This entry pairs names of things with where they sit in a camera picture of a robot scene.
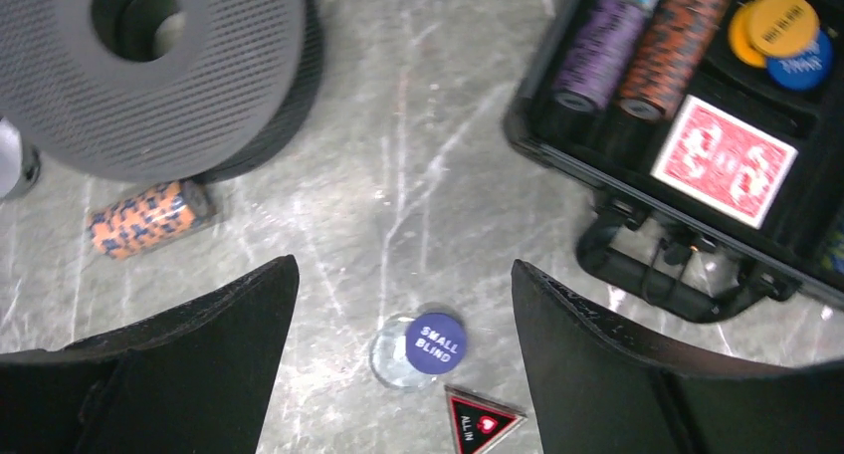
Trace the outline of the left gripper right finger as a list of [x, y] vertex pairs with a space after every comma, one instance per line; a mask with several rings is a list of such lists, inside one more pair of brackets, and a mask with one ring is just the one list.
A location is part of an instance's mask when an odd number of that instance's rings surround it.
[[511, 271], [514, 315], [547, 453], [839, 453], [843, 364], [784, 367], [681, 342]]

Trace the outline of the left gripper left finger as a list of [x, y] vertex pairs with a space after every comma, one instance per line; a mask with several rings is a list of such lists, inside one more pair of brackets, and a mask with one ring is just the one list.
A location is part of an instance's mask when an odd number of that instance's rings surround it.
[[3, 354], [2, 451], [255, 452], [299, 282], [287, 255], [126, 327]]

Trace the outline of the black poker set case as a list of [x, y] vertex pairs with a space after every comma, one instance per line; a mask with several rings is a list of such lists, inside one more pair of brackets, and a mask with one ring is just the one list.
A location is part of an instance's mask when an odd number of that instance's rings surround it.
[[562, 0], [504, 118], [590, 186], [592, 277], [713, 324], [843, 305], [843, 0]]

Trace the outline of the red black triangle token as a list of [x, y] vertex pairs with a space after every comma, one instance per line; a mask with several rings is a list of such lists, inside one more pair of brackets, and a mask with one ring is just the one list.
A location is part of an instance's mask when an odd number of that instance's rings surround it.
[[444, 387], [455, 452], [488, 453], [528, 419], [517, 407], [459, 386]]

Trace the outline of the green blue chip stack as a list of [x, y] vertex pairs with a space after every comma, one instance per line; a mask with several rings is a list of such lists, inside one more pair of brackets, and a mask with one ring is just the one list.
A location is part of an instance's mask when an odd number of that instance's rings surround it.
[[838, 218], [826, 239], [821, 265], [826, 270], [843, 274], [843, 216]]

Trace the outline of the blue small blind button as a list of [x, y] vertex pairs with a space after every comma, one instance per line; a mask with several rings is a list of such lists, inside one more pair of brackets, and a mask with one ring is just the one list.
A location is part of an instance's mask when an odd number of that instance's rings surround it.
[[441, 375], [454, 370], [468, 351], [463, 325], [446, 313], [425, 313], [405, 330], [405, 355], [418, 371]]

